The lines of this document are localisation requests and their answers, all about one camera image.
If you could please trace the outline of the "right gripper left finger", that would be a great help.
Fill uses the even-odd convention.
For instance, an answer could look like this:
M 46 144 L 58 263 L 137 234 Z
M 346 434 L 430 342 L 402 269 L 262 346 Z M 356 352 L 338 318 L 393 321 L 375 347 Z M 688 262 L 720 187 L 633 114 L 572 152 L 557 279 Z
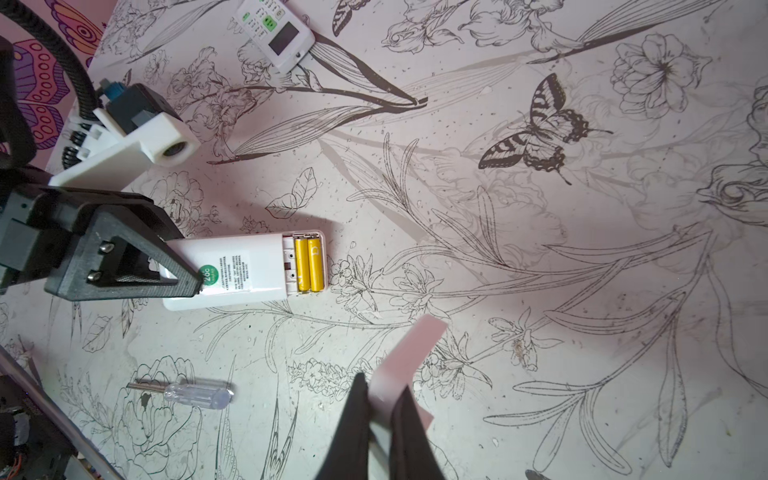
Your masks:
M 363 373 L 352 382 L 339 423 L 317 480 L 368 478 L 371 406 Z

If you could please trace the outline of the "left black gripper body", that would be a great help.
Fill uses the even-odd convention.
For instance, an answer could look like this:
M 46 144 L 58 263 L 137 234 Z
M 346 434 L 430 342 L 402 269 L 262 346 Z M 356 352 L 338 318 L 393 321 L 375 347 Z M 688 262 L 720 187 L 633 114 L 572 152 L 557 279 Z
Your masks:
M 43 279 L 57 269 L 70 241 L 82 235 L 95 209 L 114 191 L 1 182 L 1 291 Z

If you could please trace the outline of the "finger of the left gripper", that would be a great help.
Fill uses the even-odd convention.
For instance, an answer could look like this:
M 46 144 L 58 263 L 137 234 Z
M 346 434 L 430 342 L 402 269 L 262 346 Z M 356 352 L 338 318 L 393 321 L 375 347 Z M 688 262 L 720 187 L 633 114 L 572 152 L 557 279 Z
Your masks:
M 72 233 L 44 285 L 69 301 L 188 298 L 202 275 L 170 246 L 181 237 L 170 218 L 148 204 L 88 205 L 68 218 Z

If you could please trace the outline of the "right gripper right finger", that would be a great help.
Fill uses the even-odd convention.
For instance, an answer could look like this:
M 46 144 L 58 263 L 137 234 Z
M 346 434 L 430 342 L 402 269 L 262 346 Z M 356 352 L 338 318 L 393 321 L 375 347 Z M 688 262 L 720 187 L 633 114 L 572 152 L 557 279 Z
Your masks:
M 389 478 L 392 480 L 444 480 L 435 459 L 416 402 L 406 388 L 391 417 Z

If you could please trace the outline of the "white battery cover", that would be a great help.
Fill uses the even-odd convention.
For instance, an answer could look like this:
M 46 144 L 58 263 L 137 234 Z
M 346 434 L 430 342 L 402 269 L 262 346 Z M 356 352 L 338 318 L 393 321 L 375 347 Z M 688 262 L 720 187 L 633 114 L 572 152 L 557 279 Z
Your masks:
M 447 330 L 432 315 L 420 317 L 373 371 L 368 385 L 374 435 L 391 430 L 391 415 L 401 394 L 411 389 L 417 370 Z

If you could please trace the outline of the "white remote control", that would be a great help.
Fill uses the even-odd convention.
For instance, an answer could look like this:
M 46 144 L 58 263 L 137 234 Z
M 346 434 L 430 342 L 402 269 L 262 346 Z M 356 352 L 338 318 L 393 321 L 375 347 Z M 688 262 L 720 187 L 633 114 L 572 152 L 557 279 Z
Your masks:
M 202 276 L 200 291 L 193 297 L 165 298 L 170 311 L 227 307 L 290 297 L 297 287 L 294 237 L 319 236 L 324 255 L 325 288 L 328 283 L 326 238 L 319 230 L 173 240 L 172 250 Z

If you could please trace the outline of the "clear handle screwdriver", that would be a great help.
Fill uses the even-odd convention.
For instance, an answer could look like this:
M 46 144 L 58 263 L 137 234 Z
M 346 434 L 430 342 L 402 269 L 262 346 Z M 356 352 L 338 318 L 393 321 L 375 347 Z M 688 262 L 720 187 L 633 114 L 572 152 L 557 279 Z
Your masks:
M 219 381 L 156 382 L 135 380 L 128 383 L 126 387 L 131 390 L 161 394 L 167 402 L 210 410 L 227 408 L 235 397 L 230 385 Z

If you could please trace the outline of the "yellow battery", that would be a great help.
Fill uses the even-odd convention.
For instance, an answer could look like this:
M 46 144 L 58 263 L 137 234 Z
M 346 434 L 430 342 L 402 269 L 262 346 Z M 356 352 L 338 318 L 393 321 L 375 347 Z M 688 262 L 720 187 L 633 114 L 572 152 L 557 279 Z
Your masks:
M 324 255 L 322 240 L 319 236 L 308 239 L 309 276 L 312 292 L 321 292 L 325 288 Z
M 298 291 L 306 293 L 311 289 L 308 239 L 301 235 L 295 236 L 294 249 Z

